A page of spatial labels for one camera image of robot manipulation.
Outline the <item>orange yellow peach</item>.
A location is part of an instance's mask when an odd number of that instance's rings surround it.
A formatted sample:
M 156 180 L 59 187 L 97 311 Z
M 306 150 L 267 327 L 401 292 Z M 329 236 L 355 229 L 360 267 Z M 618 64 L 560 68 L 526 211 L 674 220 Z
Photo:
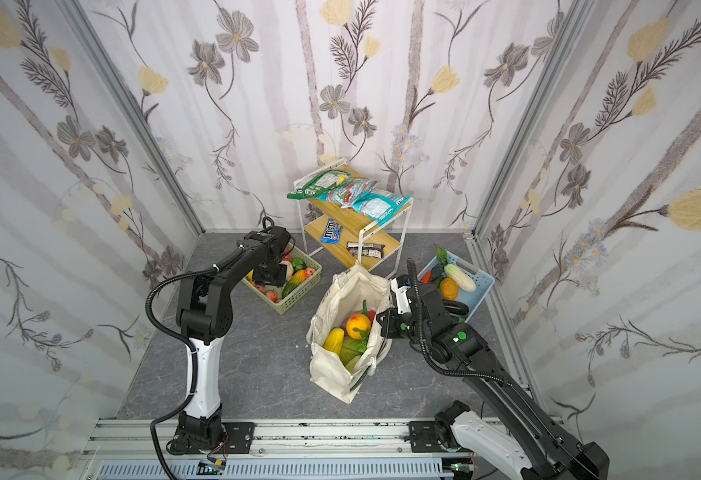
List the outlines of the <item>orange yellow peach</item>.
M 346 335 L 354 339 L 367 339 L 372 329 L 372 322 L 366 314 L 356 314 L 346 320 Z

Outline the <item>green leafy vegetable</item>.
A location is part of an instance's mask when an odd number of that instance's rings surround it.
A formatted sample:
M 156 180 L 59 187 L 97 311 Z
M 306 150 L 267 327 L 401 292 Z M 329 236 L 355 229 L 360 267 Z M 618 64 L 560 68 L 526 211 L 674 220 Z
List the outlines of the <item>green leafy vegetable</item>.
M 362 313 L 355 315 L 354 318 L 348 322 L 348 327 L 350 327 L 350 333 L 348 335 L 353 336 L 354 340 L 357 340 L 356 352 L 358 352 L 358 354 L 364 354 L 368 348 L 369 337 L 372 330 L 372 320 L 369 313 L 368 303 L 364 300 Z

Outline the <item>green cabbage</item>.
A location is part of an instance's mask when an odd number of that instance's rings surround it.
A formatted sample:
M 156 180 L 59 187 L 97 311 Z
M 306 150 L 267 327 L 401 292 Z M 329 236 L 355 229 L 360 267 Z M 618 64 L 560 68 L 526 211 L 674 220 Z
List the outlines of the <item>green cabbage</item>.
M 352 360 L 363 355 L 367 350 L 367 342 L 362 339 L 345 337 L 340 348 L 340 362 L 347 366 Z

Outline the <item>cream canvas grocery bag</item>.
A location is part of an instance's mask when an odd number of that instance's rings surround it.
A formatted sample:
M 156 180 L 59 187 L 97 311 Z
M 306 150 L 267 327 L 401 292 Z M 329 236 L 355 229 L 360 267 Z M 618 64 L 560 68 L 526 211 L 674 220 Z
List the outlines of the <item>cream canvas grocery bag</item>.
M 332 280 L 310 320 L 310 380 L 350 404 L 391 346 L 378 321 L 393 306 L 391 282 L 355 265 Z

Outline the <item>yellow mango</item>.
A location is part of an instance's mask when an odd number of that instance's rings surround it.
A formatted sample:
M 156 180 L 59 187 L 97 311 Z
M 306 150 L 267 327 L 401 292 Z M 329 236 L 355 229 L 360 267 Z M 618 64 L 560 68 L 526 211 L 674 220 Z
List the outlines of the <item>yellow mango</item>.
M 322 348 L 324 350 L 334 353 L 334 355 L 339 356 L 342 352 L 342 346 L 344 345 L 344 338 L 346 338 L 346 331 L 342 328 L 334 328 L 326 338 Z

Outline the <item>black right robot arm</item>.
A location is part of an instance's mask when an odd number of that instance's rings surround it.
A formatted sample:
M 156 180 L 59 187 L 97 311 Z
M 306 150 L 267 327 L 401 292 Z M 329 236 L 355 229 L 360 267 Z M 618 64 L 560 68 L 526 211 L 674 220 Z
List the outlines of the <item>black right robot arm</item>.
M 377 321 L 389 339 L 406 339 L 436 373 L 457 378 L 497 414 L 498 430 L 467 404 L 456 401 L 435 417 L 446 450 L 466 449 L 512 479 L 606 479 L 610 458 L 558 424 L 514 380 L 485 338 L 458 322 L 435 286 L 420 282 L 414 260 L 391 283 L 393 307 Z

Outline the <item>green snack bag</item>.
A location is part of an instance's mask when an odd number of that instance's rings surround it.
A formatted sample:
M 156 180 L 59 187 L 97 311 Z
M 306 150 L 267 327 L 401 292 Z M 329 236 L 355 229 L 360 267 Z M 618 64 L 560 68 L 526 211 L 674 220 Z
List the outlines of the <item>green snack bag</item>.
M 326 170 L 311 180 L 308 180 L 303 186 L 298 186 L 290 192 L 286 198 L 292 200 L 304 200 L 310 198 L 318 198 L 334 188 L 338 188 L 348 180 L 348 174 L 340 170 Z

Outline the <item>teal white snack bag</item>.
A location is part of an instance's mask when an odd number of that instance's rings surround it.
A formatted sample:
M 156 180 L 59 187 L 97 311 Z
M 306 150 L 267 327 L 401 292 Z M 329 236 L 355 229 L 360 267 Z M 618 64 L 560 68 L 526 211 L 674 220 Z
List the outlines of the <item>teal white snack bag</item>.
M 357 199 L 352 208 L 380 224 L 395 217 L 409 202 L 410 196 L 400 196 L 382 189 L 373 189 Z

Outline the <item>pale yellow pear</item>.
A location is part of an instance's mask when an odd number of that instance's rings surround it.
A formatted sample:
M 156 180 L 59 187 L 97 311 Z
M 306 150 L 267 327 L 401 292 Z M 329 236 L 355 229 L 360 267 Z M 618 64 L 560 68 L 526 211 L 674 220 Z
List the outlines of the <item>pale yellow pear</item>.
M 286 281 L 290 281 L 292 279 L 292 276 L 294 276 L 294 266 L 292 266 L 292 262 L 288 260 L 282 260 L 280 264 L 286 267 Z

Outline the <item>orange green papaya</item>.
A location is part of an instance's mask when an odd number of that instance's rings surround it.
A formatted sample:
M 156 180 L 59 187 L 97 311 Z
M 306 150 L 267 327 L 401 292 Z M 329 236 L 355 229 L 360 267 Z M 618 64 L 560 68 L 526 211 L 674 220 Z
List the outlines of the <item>orange green papaya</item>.
M 299 288 L 307 279 L 306 269 L 294 272 L 292 279 L 286 282 L 286 284 L 284 284 L 284 288 L 282 288 L 282 298 L 287 298 L 290 296 L 290 294 L 292 294 L 296 288 Z

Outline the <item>dark purple eggplant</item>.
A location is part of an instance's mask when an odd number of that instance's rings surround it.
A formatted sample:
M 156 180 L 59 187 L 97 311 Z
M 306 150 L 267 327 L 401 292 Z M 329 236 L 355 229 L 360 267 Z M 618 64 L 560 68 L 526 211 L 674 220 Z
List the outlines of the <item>dark purple eggplant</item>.
M 456 317 L 467 318 L 471 311 L 471 308 L 467 304 L 456 300 L 443 300 L 442 304 L 448 314 Z

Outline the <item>brown chocolate bar wrapper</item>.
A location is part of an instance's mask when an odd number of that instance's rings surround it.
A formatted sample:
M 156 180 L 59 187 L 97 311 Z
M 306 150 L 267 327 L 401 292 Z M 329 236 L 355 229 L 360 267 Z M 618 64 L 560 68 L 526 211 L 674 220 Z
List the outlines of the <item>brown chocolate bar wrapper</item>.
M 378 260 L 385 258 L 384 244 L 348 242 L 346 251 L 354 258 L 366 257 Z

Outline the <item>light blue vegetable basket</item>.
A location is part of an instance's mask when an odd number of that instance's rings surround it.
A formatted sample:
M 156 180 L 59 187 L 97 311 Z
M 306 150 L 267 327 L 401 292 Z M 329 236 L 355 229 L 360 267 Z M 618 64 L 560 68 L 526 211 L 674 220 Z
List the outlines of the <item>light blue vegetable basket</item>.
M 447 300 L 461 304 L 454 316 L 468 322 L 489 295 L 496 279 L 449 250 L 438 247 L 437 255 L 420 270 L 418 280 L 429 280 L 441 292 L 440 284 L 448 278 L 453 282 L 446 288 Z

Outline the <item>white shelf rack with wood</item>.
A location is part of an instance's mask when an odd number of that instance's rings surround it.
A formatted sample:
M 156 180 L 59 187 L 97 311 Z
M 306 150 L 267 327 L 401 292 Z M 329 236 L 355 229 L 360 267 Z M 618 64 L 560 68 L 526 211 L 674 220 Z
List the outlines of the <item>white shelf rack with wood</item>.
M 370 217 L 356 212 L 353 208 L 342 209 L 336 204 L 316 199 L 308 199 L 308 203 L 322 212 L 318 219 L 308 222 L 302 217 L 302 203 L 298 204 L 300 233 L 302 233 L 304 248 L 308 249 L 308 243 L 306 243 L 308 237 L 318 242 L 318 247 L 310 252 L 310 256 L 317 254 L 320 250 L 326 250 L 334 258 L 338 259 L 342 265 L 352 267 L 354 264 L 360 264 L 368 271 L 374 271 L 388 259 L 394 258 L 393 271 L 387 274 L 386 278 L 391 278 L 397 272 L 414 206 L 412 198 L 409 198 L 400 210 L 386 222 L 372 220 Z M 326 224 L 330 219 L 334 219 L 336 223 L 342 226 L 342 234 L 340 234 L 338 244 L 320 242 L 324 228 L 326 228 Z M 382 244 L 384 246 L 384 256 L 380 259 L 366 257 L 362 256 L 362 251 L 359 251 L 357 256 L 353 257 L 346 250 L 348 242 Z

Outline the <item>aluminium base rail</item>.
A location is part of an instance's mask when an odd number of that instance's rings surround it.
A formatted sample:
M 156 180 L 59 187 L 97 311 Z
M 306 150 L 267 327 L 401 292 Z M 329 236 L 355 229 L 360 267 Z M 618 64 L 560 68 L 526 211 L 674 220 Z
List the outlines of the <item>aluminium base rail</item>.
M 542 472 L 498 419 L 474 411 L 423 419 L 232 420 L 212 454 L 158 458 L 146 421 L 102 420 L 76 479 L 588 479 L 580 443 L 558 420 L 536 433 Z

